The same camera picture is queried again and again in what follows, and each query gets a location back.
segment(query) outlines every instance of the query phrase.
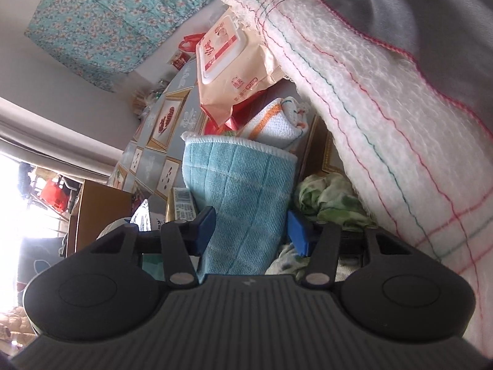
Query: white blanket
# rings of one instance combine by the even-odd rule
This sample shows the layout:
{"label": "white blanket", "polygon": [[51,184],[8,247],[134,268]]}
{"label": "white blanket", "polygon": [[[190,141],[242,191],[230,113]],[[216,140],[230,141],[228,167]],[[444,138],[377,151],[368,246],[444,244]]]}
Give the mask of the white blanket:
{"label": "white blanket", "polygon": [[353,32],[318,0],[223,0],[257,29],[332,132],[378,223],[463,276],[465,337],[493,356],[493,143],[413,63]]}

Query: floral curtain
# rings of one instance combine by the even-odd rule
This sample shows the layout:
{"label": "floral curtain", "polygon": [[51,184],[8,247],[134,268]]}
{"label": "floral curtain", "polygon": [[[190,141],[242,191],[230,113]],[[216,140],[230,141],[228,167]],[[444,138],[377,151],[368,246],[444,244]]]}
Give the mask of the floral curtain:
{"label": "floral curtain", "polygon": [[112,90],[211,0],[41,0],[26,36],[88,82]]}

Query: white towel with orange stripe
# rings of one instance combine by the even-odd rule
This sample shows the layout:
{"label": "white towel with orange stripe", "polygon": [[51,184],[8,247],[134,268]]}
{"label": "white towel with orange stripe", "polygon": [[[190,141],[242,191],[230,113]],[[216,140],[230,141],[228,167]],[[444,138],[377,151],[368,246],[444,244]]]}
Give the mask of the white towel with orange stripe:
{"label": "white towel with orange stripe", "polygon": [[292,97],[276,98],[238,132],[238,138],[292,151],[308,131],[307,105]]}

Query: brown box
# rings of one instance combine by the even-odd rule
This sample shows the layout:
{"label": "brown box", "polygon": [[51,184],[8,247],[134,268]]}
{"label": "brown box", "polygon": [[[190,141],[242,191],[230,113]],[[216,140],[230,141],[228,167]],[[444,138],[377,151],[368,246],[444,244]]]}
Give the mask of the brown box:
{"label": "brown box", "polygon": [[132,194],[86,180],[68,224],[67,256],[90,245],[113,221],[132,216]]}

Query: green cloth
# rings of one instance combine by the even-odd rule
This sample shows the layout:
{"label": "green cloth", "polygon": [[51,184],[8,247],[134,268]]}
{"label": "green cloth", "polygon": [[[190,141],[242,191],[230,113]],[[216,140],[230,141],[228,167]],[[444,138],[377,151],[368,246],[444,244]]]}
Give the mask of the green cloth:
{"label": "green cloth", "polygon": [[338,173],[306,177],[296,188],[294,203],[310,220],[332,221],[345,231],[373,224],[349,180]]}
{"label": "green cloth", "polygon": [[[366,214],[351,183],[341,174],[310,175],[301,182],[294,193],[294,203],[310,220],[332,221],[344,231],[359,231],[374,222]],[[309,257],[301,257],[292,243],[280,247],[277,259],[266,275],[292,274],[296,280],[303,278]],[[345,280],[359,268],[358,259],[339,259],[336,281]]]}

